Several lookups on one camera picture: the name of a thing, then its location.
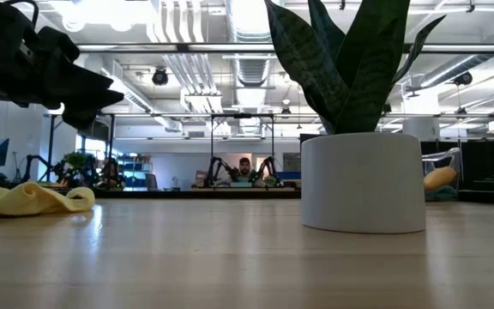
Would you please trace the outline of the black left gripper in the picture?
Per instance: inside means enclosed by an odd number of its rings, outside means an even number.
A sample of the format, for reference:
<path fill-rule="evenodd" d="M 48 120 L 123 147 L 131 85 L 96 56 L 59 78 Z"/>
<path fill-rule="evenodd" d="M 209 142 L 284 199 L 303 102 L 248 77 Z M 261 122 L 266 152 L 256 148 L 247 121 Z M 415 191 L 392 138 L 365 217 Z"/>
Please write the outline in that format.
<path fill-rule="evenodd" d="M 113 80 L 75 64 L 63 67 L 63 88 L 59 88 L 62 53 L 20 45 L 0 62 L 0 97 L 18 105 L 41 104 L 59 108 L 63 121 L 76 129 L 87 129 L 99 110 L 118 103 L 124 94 L 110 90 Z"/>

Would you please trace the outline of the yellow microfiber towel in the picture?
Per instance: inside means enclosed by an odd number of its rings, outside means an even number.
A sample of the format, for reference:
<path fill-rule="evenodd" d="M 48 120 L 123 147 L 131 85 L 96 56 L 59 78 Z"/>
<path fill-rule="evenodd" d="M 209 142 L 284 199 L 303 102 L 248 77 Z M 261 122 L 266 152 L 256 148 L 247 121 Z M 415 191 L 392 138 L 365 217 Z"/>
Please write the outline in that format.
<path fill-rule="evenodd" d="M 89 211 L 95 195 L 87 187 L 61 194 L 36 183 L 26 182 L 13 189 L 0 187 L 0 216 L 28 216 Z"/>

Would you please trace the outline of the snake plant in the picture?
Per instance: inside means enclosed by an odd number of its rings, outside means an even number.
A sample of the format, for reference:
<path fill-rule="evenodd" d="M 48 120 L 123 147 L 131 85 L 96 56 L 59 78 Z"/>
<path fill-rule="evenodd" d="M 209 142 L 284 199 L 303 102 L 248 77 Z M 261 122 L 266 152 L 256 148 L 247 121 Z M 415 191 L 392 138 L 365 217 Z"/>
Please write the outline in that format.
<path fill-rule="evenodd" d="M 264 0 L 274 52 L 325 132 L 301 145 L 301 220 L 343 233 L 418 233 L 426 228 L 420 141 L 377 130 L 394 85 L 434 29 L 407 45 L 411 0 L 361 0 L 347 31 L 322 0 L 303 19 Z"/>

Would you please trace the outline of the orange microfiber towel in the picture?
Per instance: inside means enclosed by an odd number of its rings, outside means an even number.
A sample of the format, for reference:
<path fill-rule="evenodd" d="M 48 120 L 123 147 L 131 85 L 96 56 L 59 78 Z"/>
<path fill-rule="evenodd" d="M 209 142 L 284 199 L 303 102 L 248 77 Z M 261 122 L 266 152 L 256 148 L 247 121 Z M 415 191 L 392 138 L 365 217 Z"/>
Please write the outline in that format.
<path fill-rule="evenodd" d="M 449 185 L 457 176 L 453 167 L 439 167 L 429 172 L 424 177 L 424 188 L 426 191 L 435 190 L 441 186 Z"/>

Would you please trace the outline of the blue microfiber towel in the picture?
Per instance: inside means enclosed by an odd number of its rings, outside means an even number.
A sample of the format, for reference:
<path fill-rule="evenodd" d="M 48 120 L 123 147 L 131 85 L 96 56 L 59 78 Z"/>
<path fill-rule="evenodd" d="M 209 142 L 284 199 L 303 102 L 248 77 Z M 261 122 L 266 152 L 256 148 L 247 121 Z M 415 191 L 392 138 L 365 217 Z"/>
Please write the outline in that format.
<path fill-rule="evenodd" d="M 458 199 L 458 191 L 448 185 L 437 187 L 425 192 L 426 202 L 449 202 Z"/>

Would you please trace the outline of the small green potted plant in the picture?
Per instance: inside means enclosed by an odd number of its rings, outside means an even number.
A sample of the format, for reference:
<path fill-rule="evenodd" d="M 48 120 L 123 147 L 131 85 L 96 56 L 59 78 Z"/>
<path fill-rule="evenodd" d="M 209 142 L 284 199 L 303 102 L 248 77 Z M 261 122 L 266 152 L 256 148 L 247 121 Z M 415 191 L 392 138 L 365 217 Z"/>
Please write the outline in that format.
<path fill-rule="evenodd" d="M 72 152 L 63 157 L 65 174 L 69 177 L 75 177 L 86 169 L 87 156 L 83 153 Z"/>

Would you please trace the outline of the black ceiling spotlight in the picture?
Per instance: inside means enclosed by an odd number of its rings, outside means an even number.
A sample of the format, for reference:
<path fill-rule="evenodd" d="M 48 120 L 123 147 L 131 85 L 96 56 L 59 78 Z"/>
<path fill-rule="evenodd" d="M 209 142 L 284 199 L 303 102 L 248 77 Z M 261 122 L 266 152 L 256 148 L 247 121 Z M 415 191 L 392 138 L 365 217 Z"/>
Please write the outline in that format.
<path fill-rule="evenodd" d="M 155 86 L 165 86 L 169 81 L 165 67 L 158 67 L 152 76 L 152 82 Z"/>
<path fill-rule="evenodd" d="M 467 86 L 470 85 L 472 82 L 473 82 L 473 76 L 469 71 L 464 72 L 453 79 L 453 83 L 457 87 Z"/>

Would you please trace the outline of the person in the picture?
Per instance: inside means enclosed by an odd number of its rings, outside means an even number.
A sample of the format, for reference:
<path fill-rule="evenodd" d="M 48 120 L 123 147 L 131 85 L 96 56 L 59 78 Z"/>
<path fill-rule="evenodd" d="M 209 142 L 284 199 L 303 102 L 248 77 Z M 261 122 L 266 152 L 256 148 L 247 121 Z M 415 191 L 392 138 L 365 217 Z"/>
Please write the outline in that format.
<path fill-rule="evenodd" d="M 95 187 L 106 191 L 122 191 L 124 189 L 124 178 L 118 173 L 118 164 L 115 159 L 105 158 Z"/>
<path fill-rule="evenodd" d="M 238 172 L 235 175 L 235 183 L 246 183 L 253 185 L 255 182 L 256 171 L 251 168 L 250 159 L 243 157 L 239 160 Z"/>

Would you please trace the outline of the white column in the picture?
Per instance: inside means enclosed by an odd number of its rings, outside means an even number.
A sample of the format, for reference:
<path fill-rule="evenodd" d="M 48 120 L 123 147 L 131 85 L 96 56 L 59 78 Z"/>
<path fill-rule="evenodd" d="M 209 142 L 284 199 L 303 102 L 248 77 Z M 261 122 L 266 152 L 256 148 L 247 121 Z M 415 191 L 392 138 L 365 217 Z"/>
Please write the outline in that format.
<path fill-rule="evenodd" d="M 435 141 L 440 137 L 440 113 L 438 96 L 436 94 L 418 94 L 406 97 L 402 103 L 405 114 L 423 114 L 423 117 L 406 118 L 402 130 L 405 134 L 416 136 L 420 141 Z"/>

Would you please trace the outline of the clear plastic bin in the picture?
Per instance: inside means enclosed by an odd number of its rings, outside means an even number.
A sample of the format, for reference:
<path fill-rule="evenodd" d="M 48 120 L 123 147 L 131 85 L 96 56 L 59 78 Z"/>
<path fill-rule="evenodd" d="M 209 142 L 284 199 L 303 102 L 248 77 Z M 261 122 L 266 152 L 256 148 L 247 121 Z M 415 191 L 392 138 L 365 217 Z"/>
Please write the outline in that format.
<path fill-rule="evenodd" d="M 452 186 L 459 191 L 461 182 L 461 150 L 459 148 L 451 148 L 435 154 L 424 154 L 422 156 L 422 163 L 424 177 L 436 168 L 453 167 L 457 171 L 457 176 L 448 186 Z"/>

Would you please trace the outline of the black aluminium table frame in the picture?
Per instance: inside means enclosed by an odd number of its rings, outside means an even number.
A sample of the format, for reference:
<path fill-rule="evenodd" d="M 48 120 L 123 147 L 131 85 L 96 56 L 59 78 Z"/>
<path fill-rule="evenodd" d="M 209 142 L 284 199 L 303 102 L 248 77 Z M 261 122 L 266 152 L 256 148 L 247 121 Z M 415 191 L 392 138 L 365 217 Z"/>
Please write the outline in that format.
<path fill-rule="evenodd" d="M 300 199 L 302 193 L 292 188 L 221 188 L 191 191 L 102 191 L 94 189 L 97 198 L 140 199 Z M 464 203 L 494 204 L 494 191 L 459 191 L 457 200 Z"/>

